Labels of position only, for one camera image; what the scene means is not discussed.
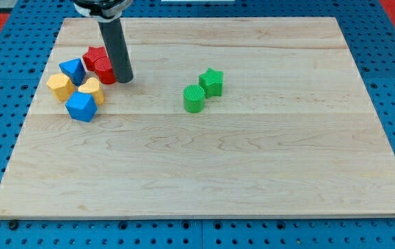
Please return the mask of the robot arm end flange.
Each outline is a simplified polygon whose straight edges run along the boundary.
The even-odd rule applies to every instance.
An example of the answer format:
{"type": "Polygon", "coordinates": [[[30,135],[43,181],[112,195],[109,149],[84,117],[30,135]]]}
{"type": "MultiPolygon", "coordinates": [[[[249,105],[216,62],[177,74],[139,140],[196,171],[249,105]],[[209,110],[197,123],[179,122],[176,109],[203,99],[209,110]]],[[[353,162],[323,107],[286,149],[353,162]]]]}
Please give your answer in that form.
{"type": "Polygon", "coordinates": [[[100,23],[120,18],[133,0],[74,0],[75,10],[83,17],[91,17],[100,23]]]}

